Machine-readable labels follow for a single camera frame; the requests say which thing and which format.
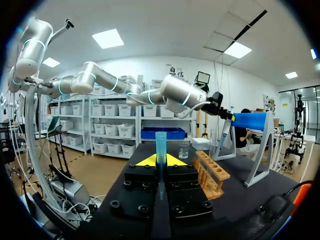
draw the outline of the blue storage bin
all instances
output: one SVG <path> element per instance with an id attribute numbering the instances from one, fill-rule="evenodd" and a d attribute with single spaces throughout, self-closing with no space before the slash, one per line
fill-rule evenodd
<path id="1" fill-rule="evenodd" d="M 156 139 L 156 132 L 166 132 L 166 139 L 185 139 L 186 132 L 180 127 L 144 127 L 142 139 Z"/>

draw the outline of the chair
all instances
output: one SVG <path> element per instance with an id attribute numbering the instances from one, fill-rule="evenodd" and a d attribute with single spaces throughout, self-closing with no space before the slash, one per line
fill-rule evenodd
<path id="1" fill-rule="evenodd" d="M 16 174 L 19 179 L 21 179 L 21 169 L 18 167 L 9 167 L 10 163 L 15 161 L 16 154 L 15 149 L 12 146 L 10 135 L 9 135 L 9 124 L 8 123 L 0 123 L 0 132 L 4 133 L 4 139 L 0 141 L 0 160 L 1 164 L 8 165 L 7 172 L 8 175 L 12 176 L 12 174 Z"/>

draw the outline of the white wall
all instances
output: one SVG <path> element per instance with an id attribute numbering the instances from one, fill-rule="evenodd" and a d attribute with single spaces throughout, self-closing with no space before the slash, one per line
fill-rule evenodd
<path id="1" fill-rule="evenodd" d="M 273 97 L 276 104 L 279 102 L 279 91 L 274 85 L 233 67 L 224 65 L 222 68 L 219 63 L 215 64 L 215 71 L 215 65 L 211 61 L 178 56 L 140 56 L 101 61 L 98 64 L 117 77 L 131 75 L 138 78 L 138 75 L 143 75 L 143 80 L 147 84 L 150 84 L 153 79 L 163 80 L 170 71 L 168 64 L 175 67 L 176 71 L 178 68 L 182 69 L 184 79 L 190 83 L 194 82 L 198 71 L 210 74 L 210 93 L 213 94 L 218 91 L 217 83 L 219 85 L 221 83 L 219 91 L 223 94 L 222 106 L 227 109 L 234 106 L 234 112 L 240 112 L 243 108 L 250 110 L 263 108 L 263 94 Z M 61 78 L 67 75 L 75 76 L 80 68 L 81 66 L 75 67 L 52 76 L 52 78 Z M 201 119 L 204 120 L 204 113 L 202 113 Z M 215 128 L 216 121 L 216 116 L 209 116 L 208 128 Z M 222 130 L 222 126 L 223 121 L 220 121 L 220 130 Z M 202 124 L 200 125 L 200 132 L 203 132 Z"/>
<path id="2" fill-rule="evenodd" d="M 279 86 L 278 90 L 279 92 L 288 91 L 288 90 L 294 90 L 294 89 L 301 89 L 301 88 L 307 88 L 312 86 L 320 85 L 320 79 L 312 79 L 308 81 L 297 81 L 295 83 L 287 84 L 284 86 Z"/>

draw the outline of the blue panel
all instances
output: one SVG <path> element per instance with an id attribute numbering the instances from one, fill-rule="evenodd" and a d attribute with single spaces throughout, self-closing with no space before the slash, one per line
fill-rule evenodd
<path id="1" fill-rule="evenodd" d="M 156 139 L 156 132 L 166 132 L 166 139 L 185 139 L 186 132 L 180 127 L 144 127 L 142 139 Z"/>
<path id="2" fill-rule="evenodd" d="M 235 120 L 231 126 L 263 131 L 267 117 L 266 112 L 234 113 Z"/>

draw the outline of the test tube rack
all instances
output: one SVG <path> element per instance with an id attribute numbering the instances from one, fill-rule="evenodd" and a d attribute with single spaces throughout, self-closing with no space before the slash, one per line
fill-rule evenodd
<path id="1" fill-rule="evenodd" d="M 203 151 L 197 151 L 196 155 L 198 159 L 194 158 L 192 163 L 198 171 L 198 181 L 206 197 L 208 200 L 221 197 L 224 180 L 230 175 Z"/>

